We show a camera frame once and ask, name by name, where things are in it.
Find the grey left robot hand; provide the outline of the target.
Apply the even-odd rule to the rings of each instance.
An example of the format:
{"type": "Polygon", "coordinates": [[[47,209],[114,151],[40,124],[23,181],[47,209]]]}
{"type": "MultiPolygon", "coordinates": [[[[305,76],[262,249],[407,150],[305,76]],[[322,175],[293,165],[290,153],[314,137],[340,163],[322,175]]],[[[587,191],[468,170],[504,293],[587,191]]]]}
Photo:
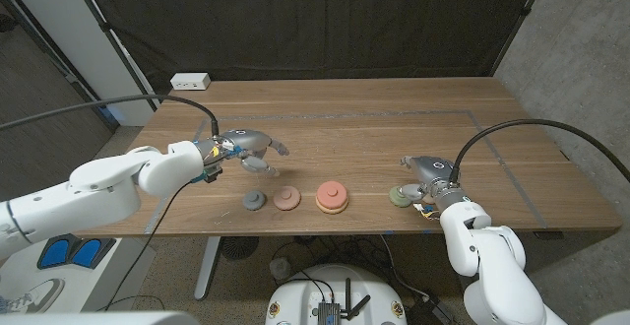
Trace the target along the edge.
{"type": "Polygon", "coordinates": [[[222,173],[221,164],[225,160],[239,160],[249,172],[278,176],[280,173],[264,160],[265,153],[273,149],[280,156],[289,155],[282,142],[257,130],[229,130],[193,144],[201,154],[204,165],[202,177],[208,183],[222,173]]]}

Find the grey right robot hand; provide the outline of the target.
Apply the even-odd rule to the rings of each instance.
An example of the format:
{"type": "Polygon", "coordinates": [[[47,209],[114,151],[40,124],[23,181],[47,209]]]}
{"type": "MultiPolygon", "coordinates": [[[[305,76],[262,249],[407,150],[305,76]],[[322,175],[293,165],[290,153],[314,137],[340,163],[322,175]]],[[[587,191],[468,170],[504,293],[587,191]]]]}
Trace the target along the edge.
{"type": "Polygon", "coordinates": [[[409,168],[417,179],[417,183],[399,188],[408,200],[434,204],[440,212],[455,203],[467,201],[466,192],[450,181],[452,162],[429,156],[404,156],[401,165],[409,168]]]}

